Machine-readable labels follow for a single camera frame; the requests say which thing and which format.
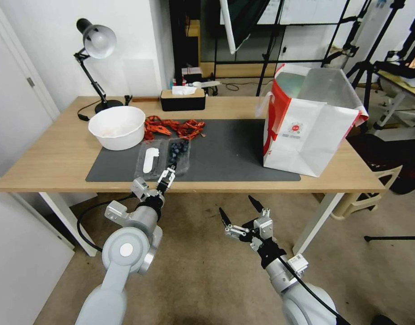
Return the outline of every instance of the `plastic chair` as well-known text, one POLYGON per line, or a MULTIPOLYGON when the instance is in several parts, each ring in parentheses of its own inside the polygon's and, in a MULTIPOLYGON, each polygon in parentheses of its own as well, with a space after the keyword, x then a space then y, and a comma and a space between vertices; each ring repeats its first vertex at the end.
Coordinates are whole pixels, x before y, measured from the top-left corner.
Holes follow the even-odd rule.
MULTIPOLYGON (((388 190, 396 180, 402 167, 403 166, 398 166, 393 169, 373 173, 385 184, 385 188, 388 190)), ((370 207, 370 210, 374 210, 377 208, 376 203, 382 198, 382 194, 383 193, 346 193, 331 213, 331 217, 336 220, 344 220, 349 217, 352 212, 370 207)))

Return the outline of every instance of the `plastic bowl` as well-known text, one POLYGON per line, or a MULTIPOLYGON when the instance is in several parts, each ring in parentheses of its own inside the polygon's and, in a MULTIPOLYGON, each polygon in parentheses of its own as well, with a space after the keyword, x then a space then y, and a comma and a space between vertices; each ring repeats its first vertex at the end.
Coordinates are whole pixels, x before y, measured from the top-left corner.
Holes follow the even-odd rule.
POLYGON ((133 106, 116 106, 100 111, 89 121, 89 131, 109 150, 125 150, 144 137, 144 112, 133 106))

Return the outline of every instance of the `bag handle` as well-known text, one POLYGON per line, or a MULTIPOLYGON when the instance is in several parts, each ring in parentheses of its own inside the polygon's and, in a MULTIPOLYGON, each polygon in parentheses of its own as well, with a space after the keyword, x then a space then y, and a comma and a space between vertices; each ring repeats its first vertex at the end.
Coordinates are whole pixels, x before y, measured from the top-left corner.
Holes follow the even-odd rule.
MULTIPOLYGON (((266 88, 269 86, 271 84, 271 81, 270 82, 268 82, 266 85, 265 85, 265 87, 263 88, 263 90, 262 90, 262 93, 264 93, 265 92, 265 90, 266 90, 266 88)), ((266 104, 267 104, 267 101, 271 98, 271 96, 273 96, 274 94, 271 92, 271 91, 268 91, 267 93, 266 93, 266 95, 265 96, 259 96, 258 97, 258 103, 257 103, 257 105, 256 105, 256 107, 255 107, 255 110, 254 110, 254 113, 255 113, 255 115, 256 115, 256 117, 259 117, 261 114, 262 114, 262 112, 263 112, 263 108, 266 106, 266 104)))

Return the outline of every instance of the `floor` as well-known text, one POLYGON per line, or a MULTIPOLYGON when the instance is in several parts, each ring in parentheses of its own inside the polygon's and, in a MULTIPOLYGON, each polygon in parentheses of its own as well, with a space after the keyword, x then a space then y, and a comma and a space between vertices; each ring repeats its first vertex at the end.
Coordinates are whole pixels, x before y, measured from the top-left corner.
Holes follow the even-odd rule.
MULTIPOLYGON (((220 87, 223 96, 254 95, 257 85, 238 85, 238 92, 220 87)), ((378 106, 385 100, 383 92, 372 94, 375 114, 382 111, 378 106)), ((74 212, 119 197, 100 194, 75 206, 74 212)), ((290 254, 317 200, 311 194, 254 197, 271 208, 275 237, 290 254)), ((129 210, 135 201, 125 202, 129 210)), ((257 217, 246 194, 166 195, 159 222, 164 236, 157 256, 147 274, 131 275, 126 285, 125 325, 286 324, 281 298, 261 268, 259 256, 249 245, 224 235, 220 206, 235 224, 257 217)), ((94 210, 85 221, 100 245, 118 229, 103 214, 104 209, 94 210)), ((304 280, 325 289, 352 325, 369 325, 379 313, 399 325, 415 325, 415 241, 366 243, 364 235, 415 235, 415 192, 388 192, 373 212, 359 211, 345 221, 328 219, 304 253, 309 261, 304 280)), ((35 324, 73 324, 104 274, 101 254, 90 258, 76 248, 35 324)))

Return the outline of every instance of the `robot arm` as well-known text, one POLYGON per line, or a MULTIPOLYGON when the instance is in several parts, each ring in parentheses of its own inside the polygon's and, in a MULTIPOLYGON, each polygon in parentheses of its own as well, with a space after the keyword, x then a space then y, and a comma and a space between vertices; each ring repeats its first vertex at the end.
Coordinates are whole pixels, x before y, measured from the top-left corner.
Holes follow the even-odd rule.
POLYGON ((308 267, 307 260, 301 254, 287 259, 286 252, 275 243, 270 210, 263 208, 253 197, 249 196, 249 199, 260 216, 241 227, 231 224, 226 213, 220 208, 225 234, 249 243, 260 255, 262 267, 269 274, 275 291, 283 299, 283 314, 288 324, 335 325, 338 314, 331 297, 323 289, 311 284, 305 285, 300 279, 308 267), (322 305, 307 289, 332 311, 322 305))
POLYGON ((122 226, 112 233, 102 249, 102 262, 107 269, 104 281, 87 297, 76 325, 122 324, 126 311, 125 284, 130 273, 144 274, 149 269, 162 239, 157 226, 164 205, 164 194, 175 178, 175 170, 167 168, 150 190, 141 177, 133 181, 131 190, 140 199, 137 208, 111 202, 105 217, 122 226))

